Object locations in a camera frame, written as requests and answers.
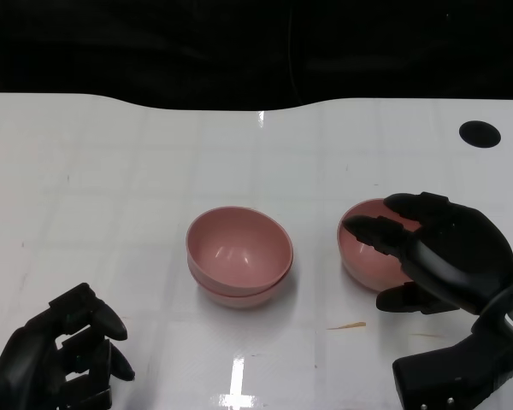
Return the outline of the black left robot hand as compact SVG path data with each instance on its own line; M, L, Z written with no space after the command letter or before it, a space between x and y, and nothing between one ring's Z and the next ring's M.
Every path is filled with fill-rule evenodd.
M82 283L50 302L0 355L0 409L109 409L110 379L135 379L113 344L127 340L116 312Z

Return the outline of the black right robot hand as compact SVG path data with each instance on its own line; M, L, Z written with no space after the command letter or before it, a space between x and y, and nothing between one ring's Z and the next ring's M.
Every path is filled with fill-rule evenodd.
M383 255L395 257L409 282L383 290L376 307L389 313L435 314L462 309L479 315L513 285L513 251L480 211L422 192L397 193L383 204L419 223L410 231L386 216L354 215L343 228Z

